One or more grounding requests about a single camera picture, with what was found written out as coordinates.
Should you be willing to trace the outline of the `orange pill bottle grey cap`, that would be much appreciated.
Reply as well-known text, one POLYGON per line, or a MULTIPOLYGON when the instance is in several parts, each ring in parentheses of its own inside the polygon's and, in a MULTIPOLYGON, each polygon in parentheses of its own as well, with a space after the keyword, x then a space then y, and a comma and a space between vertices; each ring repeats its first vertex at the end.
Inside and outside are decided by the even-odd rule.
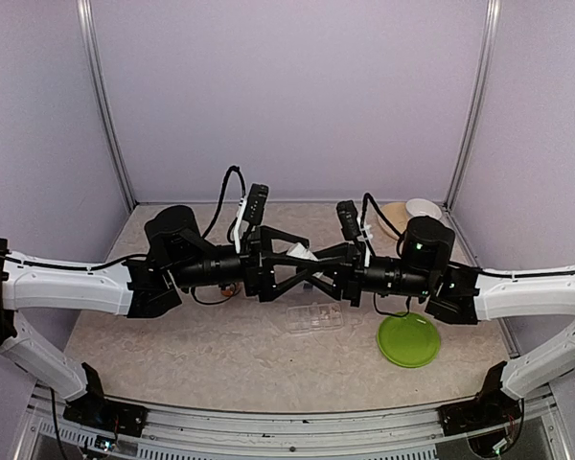
POLYGON ((226 297, 233 297, 241 291, 241 285, 239 283, 230 284, 228 286, 223 286, 220 288, 221 294, 226 297))

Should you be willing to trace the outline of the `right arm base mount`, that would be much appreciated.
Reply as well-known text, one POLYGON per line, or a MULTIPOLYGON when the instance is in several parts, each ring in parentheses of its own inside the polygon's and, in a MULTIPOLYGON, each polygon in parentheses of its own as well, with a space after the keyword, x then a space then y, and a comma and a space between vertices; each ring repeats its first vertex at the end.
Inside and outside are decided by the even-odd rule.
POLYGON ((481 389, 472 399, 441 405, 437 412, 445 436, 452 436, 519 419, 524 412, 520 399, 513 399, 502 389, 502 372, 507 366, 501 361, 488 370, 481 389))

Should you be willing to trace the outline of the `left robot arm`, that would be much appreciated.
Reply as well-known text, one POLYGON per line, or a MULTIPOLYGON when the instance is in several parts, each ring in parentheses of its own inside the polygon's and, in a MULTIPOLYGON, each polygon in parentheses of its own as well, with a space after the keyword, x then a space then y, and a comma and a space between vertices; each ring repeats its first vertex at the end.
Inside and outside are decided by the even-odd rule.
POLYGON ((130 319, 164 315, 192 288, 240 283, 249 296, 269 302, 334 261, 308 252, 308 240, 248 218, 244 240, 216 245, 200 232, 193 209, 168 207, 149 220, 145 254, 100 265, 65 263, 12 253, 0 238, 0 355, 48 384, 94 426, 115 416, 98 372, 78 363, 39 334, 24 309, 110 313, 130 319))

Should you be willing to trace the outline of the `small white pill bottle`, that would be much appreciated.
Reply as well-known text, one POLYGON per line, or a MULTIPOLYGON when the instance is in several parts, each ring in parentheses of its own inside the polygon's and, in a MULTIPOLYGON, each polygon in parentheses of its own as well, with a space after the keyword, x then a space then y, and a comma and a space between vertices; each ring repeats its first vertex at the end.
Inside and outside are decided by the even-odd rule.
POLYGON ((317 257, 302 243, 298 242, 287 250, 287 256, 292 258, 317 262, 317 257))

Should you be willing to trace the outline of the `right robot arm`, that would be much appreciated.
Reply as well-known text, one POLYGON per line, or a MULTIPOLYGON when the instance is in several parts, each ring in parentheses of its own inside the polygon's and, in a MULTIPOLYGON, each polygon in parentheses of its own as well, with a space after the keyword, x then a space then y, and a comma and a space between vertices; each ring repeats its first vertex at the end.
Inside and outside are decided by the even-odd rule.
POLYGON ((575 368, 575 265, 547 271, 482 270, 450 258, 455 234, 429 216, 412 218, 397 241, 398 258, 374 255, 360 230, 343 223, 346 243, 312 253, 296 243, 287 255, 310 262, 314 273, 335 277, 331 292, 358 305, 360 295, 416 297, 426 312, 446 324, 471 325, 497 318, 565 314, 573 322, 529 354, 489 370, 493 388, 471 404, 471 417, 489 426, 504 414, 508 398, 533 389, 575 368))

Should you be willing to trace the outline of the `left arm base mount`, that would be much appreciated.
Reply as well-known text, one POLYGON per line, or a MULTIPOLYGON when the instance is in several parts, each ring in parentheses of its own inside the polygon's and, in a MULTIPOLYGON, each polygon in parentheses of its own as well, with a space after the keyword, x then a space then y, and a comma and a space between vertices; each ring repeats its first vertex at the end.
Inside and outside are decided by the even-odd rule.
POLYGON ((139 404, 108 399, 98 372, 87 363, 81 366, 87 379, 85 392, 81 397, 66 403, 63 418, 82 426, 110 431, 115 435, 140 438, 148 410, 139 404))

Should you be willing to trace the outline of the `clear plastic pill organizer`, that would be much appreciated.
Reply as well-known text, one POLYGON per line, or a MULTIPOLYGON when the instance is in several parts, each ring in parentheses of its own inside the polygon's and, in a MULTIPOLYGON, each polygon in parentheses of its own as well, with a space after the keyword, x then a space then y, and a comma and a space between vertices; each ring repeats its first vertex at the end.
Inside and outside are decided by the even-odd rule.
POLYGON ((344 326, 344 318, 340 322, 320 320, 320 305, 341 305, 333 298, 305 283, 289 296, 286 307, 286 327, 291 334, 313 334, 335 331, 344 326))

